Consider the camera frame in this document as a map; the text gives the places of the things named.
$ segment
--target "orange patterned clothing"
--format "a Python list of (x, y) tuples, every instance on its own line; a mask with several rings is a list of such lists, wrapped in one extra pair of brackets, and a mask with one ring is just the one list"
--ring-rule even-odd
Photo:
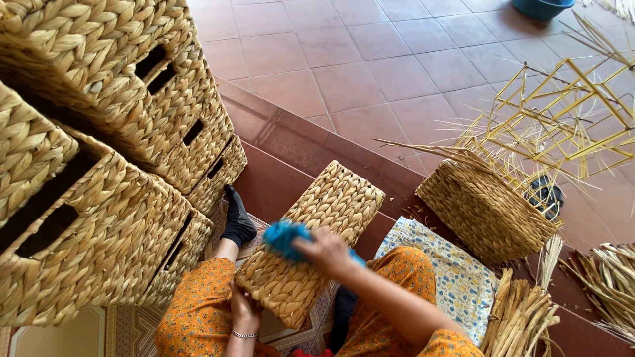
[[(420, 250), (400, 246), (367, 263), (377, 274), (436, 303), (432, 266)], [(212, 259), (185, 273), (155, 342), (161, 356), (222, 356), (232, 330), (231, 290), (234, 264)], [(273, 347), (256, 343), (255, 356), (280, 356)], [(359, 299), (349, 323), (346, 343), (337, 356), (482, 356), (459, 334), (436, 330), (423, 351), (417, 350), (378, 311)]]

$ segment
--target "woven panel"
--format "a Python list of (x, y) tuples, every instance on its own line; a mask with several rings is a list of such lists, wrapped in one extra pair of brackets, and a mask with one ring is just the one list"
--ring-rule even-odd
[[(384, 200), (384, 193), (337, 161), (331, 162), (284, 215), (308, 228), (329, 226), (353, 247)], [(238, 285), (298, 329), (328, 282), (307, 263), (290, 264), (260, 245), (236, 273)]]
[(246, 165), (247, 157), (244, 155), (240, 138), (234, 134), (219, 160), (205, 173), (194, 190), (187, 195), (187, 199), (192, 206), (209, 217), (223, 198), (225, 184), (233, 184)]
[(0, 76), (10, 86), (72, 108), (182, 193), (231, 137), (184, 1), (12, 0), (0, 12)]
[(160, 178), (62, 128), (80, 153), (0, 230), (2, 326), (57, 325), (84, 306), (134, 303), (192, 210)]
[(556, 232), (490, 173), (449, 159), (421, 183), (417, 196), (486, 265), (536, 253)]
[(189, 217), (187, 228), (181, 237), (172, 243), (172, 249), (163, 259), (137, 305), (166, 305), (172, 298), (172, 293), (181, 281), (183, 273), (191, 271), (198, 265), (205, 244), (210, 239), (213, 224), (197, 210), (192, 210)]
[(73, 138), (0, 83), (0, 228), (78, 151)]

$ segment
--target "blue cloth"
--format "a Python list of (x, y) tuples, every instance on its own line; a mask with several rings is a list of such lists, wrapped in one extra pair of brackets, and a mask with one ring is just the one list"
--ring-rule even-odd
[[(311, 234), (304, 224), (294, 224), (286, 221), (273, 223), (262, 234), (262, 238), (269, 245), (269, 248), (280, 253), (283, 258), (292, 262), (306, 262), (307, 260), (302, 253), (291, 245), (291, 241), (296, 237), (308, 241), (311, 240)], [(362, 266), (366, 265), (366, 262), (355, 254), (355, 249), (349, 249), (349, 254), (357, 263)]]

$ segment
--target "red tile floor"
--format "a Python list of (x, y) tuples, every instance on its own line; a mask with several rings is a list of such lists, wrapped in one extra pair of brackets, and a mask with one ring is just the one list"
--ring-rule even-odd
[[(518, 71), (549, 71), (589, 50), (562, 34), (571, 10), (536, 24), (505, 0), (189, 0), (214, 74), (427, 175), (440, 159), (371, 137), (430, 144), (458, 133)], [(633, 26), (599, 6), (574, 9), (615, 38)], [(562, 186), (568, 244), (632, 241), (635, 164), (593, 177), (602, 191)]]

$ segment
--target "person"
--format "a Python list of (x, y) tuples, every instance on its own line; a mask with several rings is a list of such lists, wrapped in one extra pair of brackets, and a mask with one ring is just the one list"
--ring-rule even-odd
[[(280, 356), (257, 340), (262, 308), (233, 282), (238, 251), (256, 230), (236, 190), (227, 185), (225, 192), (225, 232), (213, 258), (185, 273), (178, 284), (155, 335), (161, 356)], [(354, 306), (344, 318), (347, 328), (338, 324), (336, 312), (330, 344), (336, 350), (325, 356), (482, 356), (463, 329), (435, 306), (434, 274), (425, 253), (400, 246), (363, 267), (327, 227), (311, 235), (312, 241), (292, 244), (346, 287), (338, 291), (336, 304), (340, 299)], [(343, 346), (333, 347), (333, 341)], [(296, 350), (292, 356), (306, 354)]]

